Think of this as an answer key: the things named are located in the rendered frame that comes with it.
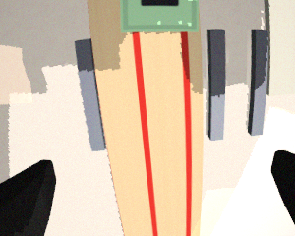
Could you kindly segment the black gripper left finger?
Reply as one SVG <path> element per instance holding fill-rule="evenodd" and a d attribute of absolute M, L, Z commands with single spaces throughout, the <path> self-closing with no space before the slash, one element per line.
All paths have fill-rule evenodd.
<path fill-rule="evenodd" d="M 52 160 L 44 158 L 0 184 L 0 236 L 45 236 L 56 190 Z"/>

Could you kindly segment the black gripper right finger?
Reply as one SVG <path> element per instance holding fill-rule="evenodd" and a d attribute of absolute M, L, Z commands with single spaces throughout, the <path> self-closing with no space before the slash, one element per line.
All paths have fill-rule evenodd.
<path fill-rule="evenodd" d="M 295 225 L 295 154 L 284 149 L 275 150 L 270 173 Z"/>

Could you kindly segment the green cube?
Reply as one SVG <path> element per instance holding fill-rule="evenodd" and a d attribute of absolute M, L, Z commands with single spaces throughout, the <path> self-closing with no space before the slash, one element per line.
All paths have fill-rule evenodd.
<path fill-rule="evenodd" d="M 121 0 L 121 32 L 199 32 L 199 0 Z"/>

